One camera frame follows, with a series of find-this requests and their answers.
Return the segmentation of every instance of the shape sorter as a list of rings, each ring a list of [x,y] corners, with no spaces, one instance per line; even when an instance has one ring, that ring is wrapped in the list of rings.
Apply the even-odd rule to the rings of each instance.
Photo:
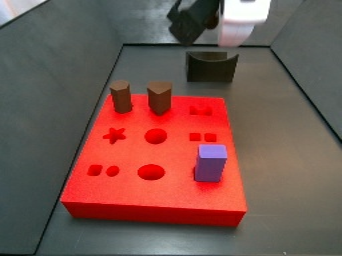
[[[62,203],[76,218],[238,226],[247,211],[225,100],[173,96],[158,116],[146,95],[133,111],[107,97]],[[221,144],[227,161],[219,182],[194,179],[201,144]]]

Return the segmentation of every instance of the white robot part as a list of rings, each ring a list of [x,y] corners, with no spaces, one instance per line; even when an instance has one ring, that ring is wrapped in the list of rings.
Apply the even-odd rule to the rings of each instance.
[[[249,38],[254,26],[266,21],[271,0],[225,0],[218,44],[239,46]]]

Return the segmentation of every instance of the brown pentagonal prism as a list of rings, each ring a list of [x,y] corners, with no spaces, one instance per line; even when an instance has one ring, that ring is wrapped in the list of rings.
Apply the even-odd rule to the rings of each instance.
[[[130,83],[124,80],[115,81],[110,89],[115,112],[120,114],[130,112],[133,110]]]
[[[149,106],[159,116],[171,108],[171,90],[171,82],[151,81],[147,85]]]

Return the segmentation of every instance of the gray floor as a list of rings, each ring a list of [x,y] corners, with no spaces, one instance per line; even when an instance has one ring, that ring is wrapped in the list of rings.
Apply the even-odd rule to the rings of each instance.
[[[187,83],[186,50],[219,49],[126,46],[111,80],[129,80],[133,93],[169,80],[175,95],[226,99],[249,203],[241,226],[72,219],[59,204],[38,254],[342,254],[341,143],[270,49],[229,52],[241,54],[231,84]]]

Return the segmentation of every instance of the purple cube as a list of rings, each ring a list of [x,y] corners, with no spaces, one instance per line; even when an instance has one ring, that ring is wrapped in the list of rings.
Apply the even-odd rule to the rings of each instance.
[[[199,145],[198,161],[195,167],[195,181],[219,182],[226,161],[227,149],[225,145]]]

